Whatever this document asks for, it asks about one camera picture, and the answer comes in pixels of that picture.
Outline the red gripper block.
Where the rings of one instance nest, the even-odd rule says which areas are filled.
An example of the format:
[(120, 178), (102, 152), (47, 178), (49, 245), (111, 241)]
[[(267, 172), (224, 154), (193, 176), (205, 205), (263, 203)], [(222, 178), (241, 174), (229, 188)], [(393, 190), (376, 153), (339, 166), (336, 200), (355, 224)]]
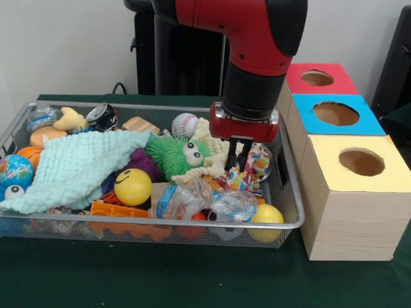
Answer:
[(229, 171), (238, 163), (237, 143), (243, 144), (239, 154), (240, 172), (244, 172), (253, 141), (271, 143), (279, 130), (279, 113), (274, 109), (267, 121), (252, 122), (237, 119), (229, 115), (221, 103), (212, 103), (209, 115), (210, 134), (219, 139), (229, 140), (229, 150), (225, 161), (225, 170)]

